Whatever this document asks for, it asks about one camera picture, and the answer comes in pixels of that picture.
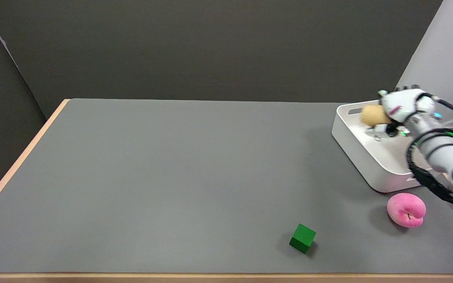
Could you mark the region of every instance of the white wall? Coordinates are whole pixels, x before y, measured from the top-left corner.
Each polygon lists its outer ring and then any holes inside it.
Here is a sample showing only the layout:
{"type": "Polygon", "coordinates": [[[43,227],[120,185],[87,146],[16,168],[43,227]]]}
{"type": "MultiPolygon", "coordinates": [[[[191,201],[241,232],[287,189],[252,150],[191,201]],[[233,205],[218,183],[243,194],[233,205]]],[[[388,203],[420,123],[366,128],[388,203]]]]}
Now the white wall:
{"type": "Polygon", "coordinates": [[[443,1],[398,86],[412,84],[453,104],[453,0],[443,1]]]}

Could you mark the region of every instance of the table surface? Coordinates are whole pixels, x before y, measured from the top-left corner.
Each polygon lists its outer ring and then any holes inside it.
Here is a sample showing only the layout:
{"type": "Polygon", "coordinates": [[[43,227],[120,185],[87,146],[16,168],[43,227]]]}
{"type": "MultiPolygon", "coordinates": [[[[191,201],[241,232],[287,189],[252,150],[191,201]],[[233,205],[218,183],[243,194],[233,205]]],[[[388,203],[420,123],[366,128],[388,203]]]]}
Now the table surface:
{"type": "Polygon", "coordinates": [[[73,99],[0,193],[0,272],[453,274],[453,210],[393,224],[339,105],[73,99]]]}

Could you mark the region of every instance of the green cube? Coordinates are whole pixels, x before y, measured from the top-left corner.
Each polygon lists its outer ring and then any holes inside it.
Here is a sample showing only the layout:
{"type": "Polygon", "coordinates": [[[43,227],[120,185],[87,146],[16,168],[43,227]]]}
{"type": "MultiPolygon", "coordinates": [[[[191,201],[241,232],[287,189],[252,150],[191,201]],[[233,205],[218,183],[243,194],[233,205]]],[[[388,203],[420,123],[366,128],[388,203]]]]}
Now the green cube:
{"type": "Polygon", "coordinates": [[[298,227],[296,228],[296,231],[293,234],[289,245],[302,253],[307,253],[315,236],[315,231],[303,224],[298,224],[298,227]]]}

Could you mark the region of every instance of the pink peach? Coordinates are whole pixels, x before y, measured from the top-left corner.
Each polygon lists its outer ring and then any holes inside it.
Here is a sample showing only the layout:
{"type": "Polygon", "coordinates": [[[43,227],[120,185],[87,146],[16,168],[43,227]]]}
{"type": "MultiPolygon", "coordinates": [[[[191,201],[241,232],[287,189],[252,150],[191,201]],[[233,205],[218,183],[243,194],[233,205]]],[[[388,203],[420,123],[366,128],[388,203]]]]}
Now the pink peach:
{"type": "Polygon", "coordinates": [[[424,201],[410,193],[399,193],[387,202],[387,213],[398,225],[406,228],[421,226],[426,215],[424,201]]]}

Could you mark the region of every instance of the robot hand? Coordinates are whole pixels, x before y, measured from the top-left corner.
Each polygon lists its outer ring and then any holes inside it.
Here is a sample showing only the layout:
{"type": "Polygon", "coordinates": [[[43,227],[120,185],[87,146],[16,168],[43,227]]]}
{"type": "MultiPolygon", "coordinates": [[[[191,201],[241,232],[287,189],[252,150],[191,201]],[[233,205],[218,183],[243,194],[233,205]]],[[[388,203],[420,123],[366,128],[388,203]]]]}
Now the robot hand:
{"type": "Polygon", "coordinates": [[[404,87],[403,90],[397,88],[391,93],[379,91],[379,96],[383,113],[379,115],[382,118],[377,120],[381,123],[370,123],[372,127],[365,133],[381,140],[396,136],[399,133],[398,127],[406,127],[408,131],[403,132],[410,133],[414,138],[406,152],[407,163],[414,177],[440,199],[449,202],[453,208],[453,130],[443,128],[439,123],[439,117],[435,116],[435,102],[452,110],[453,105],[415,85],[412,88],[404,87]],[[445,185],[437,181],[430,172],[415,165],[412,161],[415,147],[435,172],[445,174],[445,185]]]}

